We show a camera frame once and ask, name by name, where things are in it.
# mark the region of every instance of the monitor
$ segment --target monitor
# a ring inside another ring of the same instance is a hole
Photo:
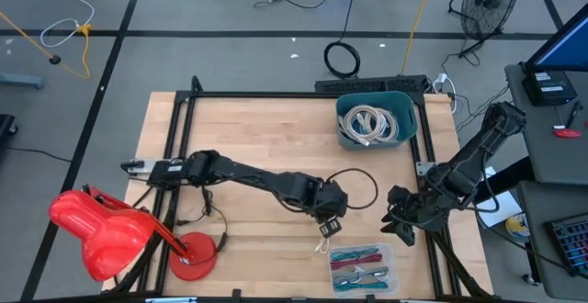
[[[527,62],[534,71],[588,72],[588,4]]]

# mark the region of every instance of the floor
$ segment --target floor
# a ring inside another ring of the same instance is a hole
[[[0,72],[38,75],[46,84],[42,90],[0,86],[0,113],[17,116],[20,128],[11,146],[73,158],[70,166],[35,153],[2,153],[0,233],[6,240],[0,245],[0,301],[20,298],[47,227],[47,206],[63,187],[92,183],[123,196],[127,179],[118,164],[134,155],[151,91],[187,89],[193,74],[209,91],[312,91],[316,80],[333,79],[322,62],[322,51],[338,36],[348,4],[348,0],[328,0],[319,9],[303,10],[284,3],[252,8],[264,0],[86,1],[96,8],[89,80],[49,65],[0,21]],[[348,30],[357,38],[346,42],[361,54],[360,77],[400,72],[421,1],[355,0]],[[429,0],[407,74],[424,73],[434,79],[446,55],[460,49],[461,27],[447,13],[448,1]],[[478,51],[480,66],[449,60],[447,70],[458,93],[473,107],[505,86],[505,65],[528,59],[557,30],[559,20],[565,22],[586,3],[552,1],[554,10],[549,11],[545,0],[518,0],[504,26],[506,36],[486,42]],[[56,20],[82,20],[88,15],[75,0],[0,0],[0,4],[5,14],[36,37]],[[127,35],[119,34],[120,28],[127,28]],[[55,51],[81,68],[83,47],[84,39],[75,37]],[[334,53],[333,58],[341,70],[352,65],[343,53]],[[456,122],[466,116],[459,105]],[[459,133],[462,143],[479,125],[478,119]],[[500,170],[525,154],[522,138],[515,137],[490,165]],[[555,301],[541,287],[520,280],[529,271],[522,251],[491,233],[483,232],[482,238],[498,295]],[[79,243],[60,231],[35,298],[89,295],[99,288],[80,263]]]

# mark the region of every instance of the teal bin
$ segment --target teal bin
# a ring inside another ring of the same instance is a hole
[[[398,121],[398,138],[397,141],[390,143],[370,143],[364,146],[361,143],[348,139],[339,129],[339,116],[345,114],[355,106],[368,105],[387,109]],[[343,95],[337,99],[337,134],[339,135],[339,144],[349,151],[393,148],[400,146],[403,142],[412,138],[417,131],[416,116],[412,99],[403,92],[373,92],[373,93],[356,93]]]

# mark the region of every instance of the electric fan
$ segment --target electric fan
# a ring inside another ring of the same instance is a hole
[[[487,39],[502,33],[506,19],[511,15],[516,0],[463,0],[461,12],[453,9],[453,2],[449,2],[449,13],[461,17],[461,27],[466,38],[477,40],[474,45],[462,50],[459,57],[474,51]]]

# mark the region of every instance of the red lamp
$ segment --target red lamp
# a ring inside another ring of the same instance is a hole
[[[172,247],[170,267],[184,280],[207,275],[216,263],[211,237],[188,233],[180,239],[151,213],[134,209],[94,187],[70,190],[49,209],[51,221],[82,241],[82,260],[96,281],[105,281],[132,262],[157,232]]]

